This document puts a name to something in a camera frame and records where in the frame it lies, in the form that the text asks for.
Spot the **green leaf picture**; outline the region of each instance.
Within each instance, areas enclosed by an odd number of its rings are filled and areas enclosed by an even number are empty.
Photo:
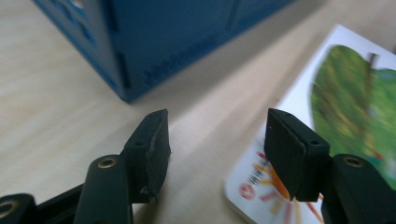
[[[373,69],[355,50],[333,46],[313,83],[311,106],[315,131],[332,155],[363,157],[396,189],[395,70]]]

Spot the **light wood surface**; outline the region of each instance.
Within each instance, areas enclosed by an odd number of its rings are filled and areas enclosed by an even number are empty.
[[[298,0],[125,104],[31,2],[0,1],[0,196],[42,203],[118,154],[143,117],[169,110],[160,199],[135,223],[243,223],[223,180],[336,23],[396,45],[396,1]]]

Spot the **children's book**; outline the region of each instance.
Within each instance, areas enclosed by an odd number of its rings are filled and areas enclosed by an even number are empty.
[[[396,56],[337,25],[276,108],[331,145],[372,163],[396,189]],[[263,151],[265,122],[225,179],[231,208],[249,223],[323,223],[320,206],[286,199]]]

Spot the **blue basket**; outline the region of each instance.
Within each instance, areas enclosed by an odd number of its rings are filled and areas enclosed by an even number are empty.
[[[125,102],[292,0],[34,0]]]

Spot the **blue container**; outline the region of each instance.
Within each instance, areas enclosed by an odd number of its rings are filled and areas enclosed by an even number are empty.
[[[34,0],[125,102],[292,0]]]

